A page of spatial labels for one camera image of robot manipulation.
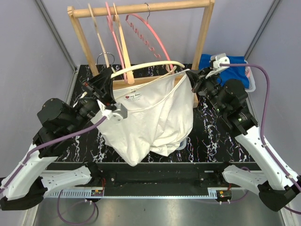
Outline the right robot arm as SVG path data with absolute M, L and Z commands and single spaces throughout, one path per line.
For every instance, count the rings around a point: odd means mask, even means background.
M 294 172 L 260 137 L 257 120 L 243 106 L 247 92 L 240 80 L 230 79 L 220 85 L 215 75 L 208 76 L 209 68 L 186 72 L 192 92 L 202 92 L 220 115 L 225 130 L 239 142 L 255 160 L 264 176 L 259 177 L 232 163 L 214 174 L 218 186 L 238 185 L 259 196 L 272 211 L 284 208 L 301 192 L 301 177 Z

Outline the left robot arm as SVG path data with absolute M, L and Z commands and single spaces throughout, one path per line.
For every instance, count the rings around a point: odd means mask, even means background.
M 49 194 L 73 186 L 97 186 L 102 174 L 95 163 L 83 163 L 68 173 L 44 177 L 43 170 L 57 160 L 75 137 L 96 129 L 116 110 L 112 69 L 84 81 L 86 95 L 75 105 L 58 98 L 49 99 L 38 112 L 41 129 L 16 168 L 0 180 L 0 208 L 3 211 L 27 210 Z

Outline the beige wooden hanger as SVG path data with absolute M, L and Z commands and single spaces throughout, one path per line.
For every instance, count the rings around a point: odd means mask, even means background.
M 102 51 L 103 51 L 103 52 L 102 52 L 102 55 L 103 55 L 103 57 L 104 57 L 106 66 L 107 66 L 107 68 L 108 68 L 108 67 L 110 67 L 109 60 L 108 60 L 108 54 L 107 54 L 107 52 L 106 52 L 106 50 L 105 50 L 103 41 L 102 41 L 102 39 L 101 39 L 101 35 L 100 35 L 99 29 L 98 29 L 98 26 L 97 26 L 97 21 L 96 21 L 96 18 L 95 18 L 95 16 L 94 16 L 94 13 L 93 13 L 93 10 L 92 10 L 92 7 L 91 7 L 90 3 L 88 3 L 88 9 L 89 9 L 91 18 L 92 18 L 93 23 L 94 23 L 95 32 L 96 32 L 96 34 L 97 34 L 99 43 L 100 43 L 100 45 L 101 45 L 101 49 L 102 49 Z

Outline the white tank top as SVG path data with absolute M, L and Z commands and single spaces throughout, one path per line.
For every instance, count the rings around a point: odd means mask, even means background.
M 192 130 L 191 90 L 186 71 L 114 90 L 117 103 L 127 109 L 127 118 L 110 118 L 97 128 L 106 145 L 131 166 L 139 164 L 149 152 L 168 156 Z

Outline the pink plastic hanger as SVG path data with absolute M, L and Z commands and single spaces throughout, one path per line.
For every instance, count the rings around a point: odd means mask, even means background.
M 121 62 L 121 67 L 122 67 L 122 69 L 125 69 L 123 54 L 122 54 L 122 51 L 121 51 L 121 44 L 118 41 L 117 36 L 115 34 L 115 31 L 114 31 L 113 20 L 112 20 L 112 16 L 111 16 L 111 12 L 110 12 L 108 2 L 105 2 L 105 6 L 106 6 L 107 13 L 108 13 L 106 18 L 107 18 L 107 23 L 108 23 L 108 26 L 109 26 L 109 30 L 110 30 L 110 32 L 113 36 L 113 40 L 114 40 L 115 45 L 116 45 L 116 49 L 117 49 L 117 52 L 118 52 L 118 55 L 119 55 L 119 58 L 120 58 L 120 62 Z

